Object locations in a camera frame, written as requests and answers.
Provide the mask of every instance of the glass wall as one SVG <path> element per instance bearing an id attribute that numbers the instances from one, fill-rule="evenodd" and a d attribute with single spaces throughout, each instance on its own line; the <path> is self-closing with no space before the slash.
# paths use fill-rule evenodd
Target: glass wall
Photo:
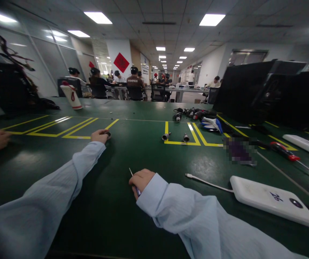
<path id="1" fill-rule="evenodd" d="M 93 53 L 76 51 L 69 34 L 37 21 L 36 17 L 4 9 L 0 10 L 0 14 L 13 20 L 10 23 L 0 21 L 0 35 L 7 41 L 7 47 L 19 56 L 33 60 L 28 63 L 35 71 L 25 72 L 38 86 L 40 96 L 58 96 L 57 79 L 68 76 L 69 67 L 77 68 L 80 78 L 86 80 L 89 63 L 97 66 Z"/>

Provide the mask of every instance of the table surface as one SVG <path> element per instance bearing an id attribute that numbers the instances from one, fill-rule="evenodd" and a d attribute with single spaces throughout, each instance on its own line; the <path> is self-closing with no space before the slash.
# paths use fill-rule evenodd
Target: table surface
<path id="1" fill-rule="evenodd" d="M 230 188 L 229 179 L 236 175 L 291 191 L 309 205 L 309 171 L 299 164 L 261 149 L 258 152 L 285 175 L 258 154 L 254 154 L 258 162 L 254 168 L 232 164 L 221 147 L 221 135 L 205 131 L 198 121 L 185 116 L 180 123 L 172 121 L 175 108 L 210 109 L 212 105 L 80 99 L 84 108 L 73 110 L 64 97 L 51 99 L 61 110 L 0 120 L 0 128 L 14 133 L 9 146 L 0 151 L 0 205 L 21 197 L 34 182 L 70 160 L 86 146 L 93 131 L 109 127 L 112 133 L 107 149 L 63 217 L 52 250 L 109 258 L 189 258 L 178 235 L 157 228 L 136 206 L 128 185 L 130 167 L 133 172 L 147 168 L 168 182 L 217 196 L 229 214 L 309 257 L 309 227 L 239 203 L 231 193 L 184 176 L 191 173 Z M 70 118 L 55 122 L 65 116 Z M 244 126 L 219 116 L 233 126 Z M 305 132 L 268 123 L 264 126 L 286 144 L 281 136 L 287 133 L 309 139 Z M 167 144 L 161 140 L 166 127 L 171 132 Z M 267 143 L 273 140 L 251 129 L 238 130 Z M 184 133 L 189 135 L 190 145 L 181 144 Z M 309 166 L 309 153 L 290 146 Z"/>

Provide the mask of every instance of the white cable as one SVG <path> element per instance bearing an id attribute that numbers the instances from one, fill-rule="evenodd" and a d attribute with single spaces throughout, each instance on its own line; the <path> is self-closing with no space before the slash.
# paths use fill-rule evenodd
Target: white cable
<path id="1" fill-rule="evenodd" d="M 218 186 L 218 185 L 211 184 L 211 183 L 206 182 L 206 181 L 204 181 L 204 180 L 202 180 L 202 179 L 200 179 L 200 178 L 198 178 L 198 177 L 196 177 L 196 176 L 194 176 L 194 175 L 191 175 L 191 174 L 185 174 L 185 175 L 186 175 L 186 177 L 188 177 L 188 178 L 193 178 L 193 179 L 196 179 L 196 180 L 198 180 L 198 181 L 201 181 L 201 182 L 206 183 L 206 184 L 208 184 L 208 185 L 211 185 L 211 186 L 213 186 L 213 187 L 216 187 L 216 188 L 222 189 L 222 190 L 224 190 L 224 191 L 234 192 L 234 190 L 229 190 L 229 189 L 226 189 L 226 188 L 220 187 L 220 186 Z"/>

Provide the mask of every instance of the shirt cuff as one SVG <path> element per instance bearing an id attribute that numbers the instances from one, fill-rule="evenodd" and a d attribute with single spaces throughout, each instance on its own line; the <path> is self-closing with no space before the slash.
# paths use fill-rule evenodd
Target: shirt cuff
<path id="1" fill-rule="evenodd" d="M 137 205 L 149 216 L 155 217 L 168 183 L 156 173 L 137 200 Z"/>

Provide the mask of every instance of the office chair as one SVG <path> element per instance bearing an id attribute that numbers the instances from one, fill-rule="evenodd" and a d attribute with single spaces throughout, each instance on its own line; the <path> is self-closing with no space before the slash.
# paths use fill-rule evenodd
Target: office chair
<path id="1" fill-rule="evenodd" d="M 60 77 L 57 80 L 57 91 L 59 92 L 59 97 L 66 97 L 65 93 L 61 89 L 61 85 L 63 81 L 67 81 L 70 85 L 72 85 L 76 89 L 76 93 L 78 98 L 83 98 L 82 87 L 80 85 L 80 79 L 72 78 L 72 77 Z"/>
<path id="2" fill-rule="evenodd" d="M 165 85 L 151 85 L 151 101 L 166 102 Z"/>
<path id="3" fill-rule="evenodd" d="M 142 88 L 139 86 L 127 86 L 128 100 L 143 101 Z"/>

